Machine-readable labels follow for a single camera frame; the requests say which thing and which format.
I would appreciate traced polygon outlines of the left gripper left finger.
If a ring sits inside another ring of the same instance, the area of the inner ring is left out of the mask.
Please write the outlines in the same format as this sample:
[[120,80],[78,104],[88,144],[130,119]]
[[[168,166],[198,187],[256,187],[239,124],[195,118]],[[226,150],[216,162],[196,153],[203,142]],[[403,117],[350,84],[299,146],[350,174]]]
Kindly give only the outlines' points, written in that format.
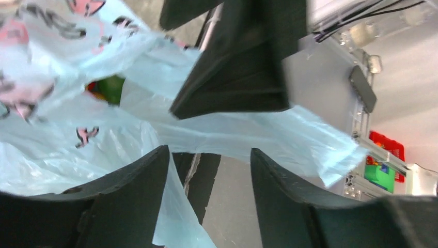
[[153,247],[169,159],[160,146],[61,194],[1,193],[1,247]]

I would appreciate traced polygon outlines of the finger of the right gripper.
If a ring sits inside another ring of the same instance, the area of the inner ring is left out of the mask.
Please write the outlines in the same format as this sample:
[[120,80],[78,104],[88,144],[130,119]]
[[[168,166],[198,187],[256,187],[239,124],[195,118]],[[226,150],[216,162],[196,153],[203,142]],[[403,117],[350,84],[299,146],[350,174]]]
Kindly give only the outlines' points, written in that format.
[[173,29],[221,6],[207,47],[170,111],[179,119],[217,112],[280,112],[290,106],[282,62],[307,35],[305,1],[165,1]]

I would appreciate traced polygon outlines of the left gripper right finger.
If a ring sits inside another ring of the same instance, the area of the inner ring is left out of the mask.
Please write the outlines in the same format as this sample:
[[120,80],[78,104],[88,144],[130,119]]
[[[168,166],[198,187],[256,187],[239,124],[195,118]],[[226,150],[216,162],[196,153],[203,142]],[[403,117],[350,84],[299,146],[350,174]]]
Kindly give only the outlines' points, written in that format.
[[437,247],[437,198],[346,198],[251,150],[263,247]]

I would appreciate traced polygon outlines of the light blue plastic bag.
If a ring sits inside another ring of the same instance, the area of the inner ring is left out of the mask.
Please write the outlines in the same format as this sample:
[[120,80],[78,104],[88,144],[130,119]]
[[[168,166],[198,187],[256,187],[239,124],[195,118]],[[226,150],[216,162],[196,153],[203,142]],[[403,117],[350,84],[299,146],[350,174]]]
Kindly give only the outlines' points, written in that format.
[[[152,31],[123,1],[1,1],[1,189],[60,193],[159,145],[244,162],[257,147],[287,170],[331,186],[366,149],[305,108],[168,110],[201,51]],[[85,90],[125,78],[119,105]]]

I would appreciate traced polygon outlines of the green fake fruit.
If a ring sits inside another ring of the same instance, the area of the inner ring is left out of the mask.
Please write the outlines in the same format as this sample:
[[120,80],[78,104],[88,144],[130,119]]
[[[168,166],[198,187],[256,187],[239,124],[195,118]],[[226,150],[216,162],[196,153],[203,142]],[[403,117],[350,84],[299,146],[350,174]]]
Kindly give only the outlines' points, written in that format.
[[98,91],[104,96],[109,104],[119,105],[125,78],[117,75],[97,81]]

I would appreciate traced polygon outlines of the red fake fruit in bag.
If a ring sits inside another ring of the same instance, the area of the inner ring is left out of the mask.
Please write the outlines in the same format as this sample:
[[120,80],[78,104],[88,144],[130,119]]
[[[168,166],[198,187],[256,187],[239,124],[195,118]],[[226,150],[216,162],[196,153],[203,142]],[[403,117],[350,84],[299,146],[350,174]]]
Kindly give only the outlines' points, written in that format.
[[105,96],[101,93],[97,86],[97,82],[91,82],[85,86],[85,90],[91,93],[96,99],[106,101]]

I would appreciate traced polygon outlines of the black phone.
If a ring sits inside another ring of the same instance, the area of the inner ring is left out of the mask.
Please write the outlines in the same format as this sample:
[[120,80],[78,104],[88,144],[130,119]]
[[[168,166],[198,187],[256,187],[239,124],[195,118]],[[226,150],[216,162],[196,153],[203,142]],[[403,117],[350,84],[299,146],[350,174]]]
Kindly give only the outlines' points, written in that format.
[[352,68],[349,81],[363,104],[363,110],[367,114],[372,113],[377,102],[377,97],[360,66],[356,65]]

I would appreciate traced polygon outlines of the red crate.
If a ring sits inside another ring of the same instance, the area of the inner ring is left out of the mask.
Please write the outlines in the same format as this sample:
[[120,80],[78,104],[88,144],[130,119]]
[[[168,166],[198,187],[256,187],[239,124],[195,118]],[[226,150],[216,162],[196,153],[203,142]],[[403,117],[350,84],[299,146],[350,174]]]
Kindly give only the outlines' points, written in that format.
[[[397,158],[399,158],[400,160],[405,162],[404,146],[401,143],[399,143],[393,139],[390,139],[390,138],[386,137],[385,135],[380,134],[380,133],[375,132],[375,131],[370,131],[369,138],[375,144],[377,144],[381,148],[389,151],[394,156],[396,156]],[[377,165],[377,162],[371,156],[367,156],[366,164],[367,165]],[[395,172],[395,181],[400,182],[400,183],[404,183],[405,176],[401,175],[398,172]]]

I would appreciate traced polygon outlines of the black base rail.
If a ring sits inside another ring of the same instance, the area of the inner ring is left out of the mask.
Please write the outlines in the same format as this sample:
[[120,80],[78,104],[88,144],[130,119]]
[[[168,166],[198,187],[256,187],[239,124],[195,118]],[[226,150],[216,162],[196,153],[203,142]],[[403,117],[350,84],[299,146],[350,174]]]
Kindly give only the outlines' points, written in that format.
[[173,159],[187,198],[202,224],[221,156],[212,153],[173,153]]

